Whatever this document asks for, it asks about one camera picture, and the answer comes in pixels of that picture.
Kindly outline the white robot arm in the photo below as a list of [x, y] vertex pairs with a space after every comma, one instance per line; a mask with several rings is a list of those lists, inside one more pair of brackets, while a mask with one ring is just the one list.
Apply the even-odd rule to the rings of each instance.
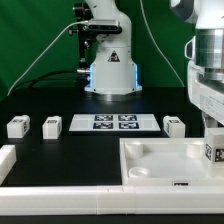
[[[131, 20], [115, 0], [85, 0], [93, 17], [87, 29], [97, 33], [98, 48], [85, 90], [111, 99], [137, 93], [137, 65], [131, 58]], [[185, 45], [190, 102], [202, 111], [205, 128], [224, 126], [224, 0], [169, 0], [171, 10], [195, 25]]]

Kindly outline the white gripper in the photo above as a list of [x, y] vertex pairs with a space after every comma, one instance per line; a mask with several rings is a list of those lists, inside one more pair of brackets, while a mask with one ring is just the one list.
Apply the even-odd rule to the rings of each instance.
[[224, 126], [224, 38], [194, 36], [185, 45], [190, 102], [202, 111], [204, 135]]

